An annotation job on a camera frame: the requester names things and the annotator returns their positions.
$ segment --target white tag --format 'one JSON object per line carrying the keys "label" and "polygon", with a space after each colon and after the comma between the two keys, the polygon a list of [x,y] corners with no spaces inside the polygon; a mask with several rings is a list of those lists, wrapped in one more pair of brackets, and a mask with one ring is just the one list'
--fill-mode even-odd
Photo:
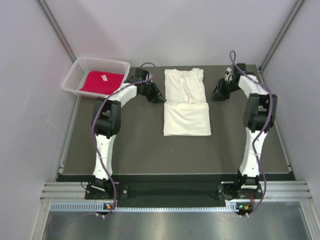
{"label": "white tag", "polygon": [[107,78],[106,75],[102,75],[101,77],[102,77],[102,80],[103,80],[104,82],[108,82],[108,78]]}

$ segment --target metal frame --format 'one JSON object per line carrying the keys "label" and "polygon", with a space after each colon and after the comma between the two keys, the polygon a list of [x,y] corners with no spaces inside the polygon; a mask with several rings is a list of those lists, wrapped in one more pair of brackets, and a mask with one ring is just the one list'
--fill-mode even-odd
{"label": "metal frame", "polygon": [[276,52],[279,44],[281,43],[282,39],[286,35],[289,27],[292,25],[294,19],[296,18],[298,12],[301,10],[301,8],[302,8],[303,4],[305,3],[305,1],[306,0],[297,0],[295,2],[295,4],[294,4],[289,16],[285,20],[280,32],[276,36],[276,38],[275,38],[274,42],[272,43],[268,53],[266,54],[265,58],[262,61],[261,66],[259,67],[259,69],[261,71],[266,69],[267,64],[269,63],[270,59],[272,58],[272,56]]}
{"label": "metal frame", "polygon": [[59,38],[64,50],[68,54],[71,61],[74,63],[77,58],[76,58],[74,52],[72,51],[66,37],[64,36],[63,32],[61,31],[55,17],[51,13],[50,8],[48,7],[46,1],[45,0],[36,0],[36,1],[39,4],[39,6],[41,7],[44,15],[47,17],[50,25],[53,27],[53,30],[54,30],[55,34],[57,35],[57,37]]}
{"label": "metal frame", "polygon": [[[305,181],[268,181],[264,202],[300,202],[313,240],[320,239],[320,224],[315,205]],[[30,239],[41,240],[49,217],[49,211],[95,212],[101,204],[112,204],[112,200],[85,200],[86,190],[78,182],[47,182],[44,185],[36,222]],[[115,212],[235,212],[235,204],[248,200],[225,201],[226,207],[117,207]]]}
{"label": "metal frame", "polygon": [[[68,54],[69,58],[72,62],[76,60],[76,56],[74,52],[72,51],[66,37],[64,36],[63,32],[61,31],[56,19],[54,18],[53,14],[50,11],[50,8],[48,7],[45,0],[36,0],[44,12],[45,16],[47,17],[49,23],[53,27],[54,32],[56,33],[57,37],[59,38],[62,46],[64,47],[66,53]],[[264,78],[263,71],[266,69],[266,66],[268,65],[270,59],[276,52],[277,48],[279,47],[281,41],[283,40],[285,34],[287,33],[289,27],[292,25],[294,19],[296,18],[298,12],[301,10],[303,3],[305,0],[297,0],[286,19],[285,23],[283,24],[279,34],[275,38],[274,42],[272,43],[267,55],[262,61],[260,69],[260,75],[261,80],[263,83],[266,83],[266,79]],[[74,100],[74,104],[72,107],[72,111],[69,117],[69,124],[67,127],[66,135],[65,135],[65,141],[63,143],[63,148],[61,151],[61,155],[59,158],[59,161],[57,163],[58,167],[55,171],[55,176],[59,172],[63,171],[63,166],[65,163],[67,151],[68,151],[68,145],[71,139],[72,130],[74,127],[75,118],[78,111],[79,106],[79,97],[76,97]],[[291,156],[287,148],[287,144],[283,135],[283,131],[281,128],[281,125],[279,121],[276,120],[275,126],[277,129],[277,132],[279,134],[279,139],[281,142],[282,149],[285,154],[285,158],[289,164],[290,167],[293,169],[293,173],[295,174],[296,179],[299,180],[299,173],[298,170],[294,167],[293,162],[291,161]],[[308,185],[304,181],[268,181],[267,182],[267,192],[264,201],[269,202],[300,202],[302,213],[305,217],[305,221],[307,224],[307,227],[309,229],[310,235],[313,240],[320,239],[320,221],[318,212],[316,210],[315,204],[313,202],[311,193],[309,191]],[[70,204],[70,203],[76,203],[79,205],[88,205],[88,204],[101,204],[101,203],[110,203],[108,200],[103,201],[96,201],[96,200],[85,200],[84,199],[85,190],[81,187],[79,183],[69,183],[69,182],[51,182],[46,183],[44,185],[44,189],[40,198],[39,207],[38,207],[38,213],[35,220],[34,228],[32,230],[32,234],[30,239],[32,240],[41,240],[43,238],[45,226],[48,220],[49,211],[52,209],[53,205],[56,204]],[[233,203],[236,202],[235,200],[232,200],[230,202],[227,202],[227,209],[233,209]],[[224,208],[116,208],[116,211],[124,211],[124,212],[147,212],[147,211],[172,211],[172,212],[178,212],[178,211],[202,211],[202,212],[210,212],[210,211],[224,211]]]}

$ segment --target dark gray table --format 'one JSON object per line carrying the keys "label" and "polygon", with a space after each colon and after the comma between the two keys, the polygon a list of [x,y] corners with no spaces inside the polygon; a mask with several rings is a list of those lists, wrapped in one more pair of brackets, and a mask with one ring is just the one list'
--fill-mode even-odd
{"label": "dark gray table", "polygon": [[[165,69],[204,70],[207,99],[228,66],[146,67],[165,94]],[[255,72],[255,65],[248,70]],[[132,67],[129,77],[135,72]],[[228,101],[209,103],[211,136],[164,136],[164,105],[149,103],[137,96],[121,110],[121,129],[115,138],[112,156],[114,174],[227,174],[236,173],[242,163],[246,130],[243,113],[247,98],[243,91]],[[91,175],[96,164],[90,136],[95,100],[82,97],[73,127],[64,175]],[[261,164],[266,173],[288,173],[287,162],[273,127],[265,140]]]}

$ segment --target cable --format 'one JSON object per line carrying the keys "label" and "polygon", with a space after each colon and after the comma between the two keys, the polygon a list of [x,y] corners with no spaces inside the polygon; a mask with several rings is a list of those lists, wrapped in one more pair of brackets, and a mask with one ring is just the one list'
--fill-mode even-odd
{"label": "cable", "polygon": [[250,81],[252,81],[253,83],[261,86],[268,94],[269,94],[269,111],[268,111],[268,115],[267,115],[267,118],[266,118],[266,121],[262,127],[262,129],[260,130],[260,132],[258,133],[258,135],[255,137],[255,139],[253,140],[252,142],[252,147],[253,147],[253,151],[254,151],[254,154],[255,154],[255,157],[256,157],[256,162],[258,164],[258,168],[259,168],[259,171],[260,173],[262,174],[262,177],[263,177],[263,181],[264,181],[264,188],[263,188],[263,194],[261,196],[261,199],[260,201],[258,202],[258,204],[256,205],[256,207],[253,209],[253,211],[251,213],[249,213],[249,216],[252,215],[261,205],[262,201],[264,200],[265,198],[265,195],[266,195],[266,191],[267,191],[267,178],[266,178],[266,175],[265,175],[265,172],[260,164],[260,159],[259,159],[259,156],[258,156],[258,152],[257,152],[257,149],[255,147],[255,143],[256,141],[258,140],[258,138],[261,136],[261,134],[266,130],[269,122],[270,122],[270,119],[271,119],[271,114],[272,114],[272,108],[273,108],[273,99],[272,99],[272,93],[271,91],[262,83],[258,82],[258,81],[254,81],[251,77],[249,77],[244,71],[242,71],[242,69],[240,67],[237,66],[236,64],[236,52],[234,50],[232,50],[230,53],[229,53],[229,57],[230,57],[230,60],[232,62],[232,65],[244,76],[246,76]]}
{"label": "cable", "polygon": [[82,185],[82,182],[81,182],[81,187],[82,187],[84,190],[86,190],[86,191],[87,191],[87,189]]}
{"label": "cable", "polygon": [[140,68],[142,68],[142,67],[143,67],[144,65],[146,65],[146,64],[150,64],[150,65],[156,67],[156,65],[155,65],[154,63],[149,62],[149,61],[146,61],[146,62],[144,62],[144,63],[142,63],[142,64],[140,65]]}
{"label": "cable", "polygon": [[[95,125],[96,125],[96,123],[97,123],[97,119],[99,118],[99,115],[100,115],[100,113],[101,113],[104,105],[106,104],[106,102],[108,101],[108,99],[109,99],[111,96],[120,93],[122,90],[124,90],[124,89],[126,89],[126,88],[128,88],[128,87],[130,87],[130,86],[134,86],[134,85],[138,85],[138,84],[143,84],[143,83],[148,83],[148,82],[152,81],[154,78],[155,78],[155,77],[152,76],[152,77],[150,77],[150,78],[147,78],[146,80],[142,80],[142,81],[137,81],[137,82],[134,82],[134,83],[130,83],[130,84],[125,85],[125,86],[123,86],[122,88],[118,89],[117,91],[113,92],[113,93],[110,94],[109,96],[107,96],[107,97],[104,99],[104,101],[102,102],[102,104],[101,104],[100,108],[98,109],[97,114],[96,114],[96,116],[95,116],[95,118],[94,118],[94,120],[93,120],[93,122],[92,122],[92,127],[91,127],[91,138],[92,138],[92,142],[93,142],[94,148],[95,148],[95,150],[96,150],[96,152],[97,152],[97,154],[98,154],[98,156],[99,156],[99,158],[100,158],[100,163],[101,163],[101,165],[102,165],[102,168],[103,168],[103,170],[105,171],[105,173],[107,174],[107,176],[109,177],[109,179],[110,179],[110,181],[111,181],[111,183],[112,183],[112,187],[113,187],[113,203],[112,203],[112,207],[111,207],[110,211],[105,215],[105,217],[109,216],[109,215],[112,213],[112,211],[116,208],[117,189],[116,189],[116,185],[115,185],[115,182],[114,182],[113,178],[110,176],[107,168],[105,167],[105,165],[104,165],[104,163],[103,163],[103,160],[102,160],[102,159],[105,159],[105,157],[102,157],[102,156],[101,156],[101,153],[100,153],[100,151],[99,151],[99,149],[98,149],[98,147],[97,147],[97,140],[96,140],[96,134],[95,134]],[[51,222],[50,222],[50,230],[51,230],[52,234],[58,235],[58,234],[60,234],[61,232],[63,232],[67,227],[69,227],[70,225],[72,225],[72,224],[74,224],[76,221],[78,221],[80,218],[85,217],[85,216],[89,216],[89,215],[95,215],[95,214],[96,214],[96,213],[94,213],[94,212],[84,213],[84,214],[76,217],[74,220],[72,220],[72,221],[69,222],[67,225],[65,225],[61,230],[56,231],[56,232],[53,231],[52,221],[51,221]]]}
{"label": "cable", "polygon": [[98,146],[97,146],[97,140],[96,140],[96,134],[95,134],[95,126],[96,126],[97,120],[98,120],[98,118],[99,118],[99,116],[100,116],[100,113],[102,112],[102,109],[104,108],[106,102],[108,101],[108,99],[109,99],[111,96],[113,96],[113,95],[121,92],[123,89],[126,89],[126,88],[128,88],[128,87],[130,87],[130,86],[134,86],[134,85],[138,85],[138,84],[143,84],[143,83],[148,83],[148,82],[152,81],[153,79],[154,79],[154,76],[152,76],[152,77],[150,77],[150,78],[148,78],[148,79],[146,79],[146,80],[142,80],[142,81],[137,81],[137,82],[134,82],[134,83],[130,83],[130,84],[125,85],[125,86],[123,86],[122,88],[118,89],[117,91],[113,92],[113,93],[110,94],[109,96],[107,96],[107,97],[104,99],[104,101],[102,102],[102,104],[101,104],[99,110],[97,111],[96,116],[95,116],[95,118],[94,118],[94,120],[93,120],[93,122],[92,122],[92,127],[91,127],[92,143],[93,143],[93,146],[94,146],[94,148],[95,148],[95,151],[97,152],[97,154],[98,154],[98,156],[99,156],[101,166],[102,166],[103,170],[105,171],[106,175],[109,177],[109,179],[110,179],[110,181],[111,181],[111,184],[112,184],[112,187],[113,187],[113,192],[114,192],[114,194],[113,194],[113,204],[112,204],[112,207],[111,207],[110,211],[105,215],[106,217],[109,216],[109,215],[112,213],[112,211],[116,208],[117,189],[116,189],[116,185],[115,185],[115,182],[114,182],[113,178],[111,177],[111,175],[109,174],[106,166],[105,166],[104,163],[103,163],[103,157],[101,156],[101,153],[100,153],[100,151],[99,151],[99,149],[98,149]]}
{"label": "cable", "polygon": [[255,204],[255,196],[252,192],[250,192],[250,204],[251,206],[254,206]]}

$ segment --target metal floor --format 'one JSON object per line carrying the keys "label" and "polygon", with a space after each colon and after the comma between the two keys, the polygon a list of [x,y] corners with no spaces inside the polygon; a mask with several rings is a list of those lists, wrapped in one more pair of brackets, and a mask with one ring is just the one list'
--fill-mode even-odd
{"label": "metal floor", "polygon": [[250,218],[232,212],[50,212],[42,240],[311,240],[298,202],[265,202]]}

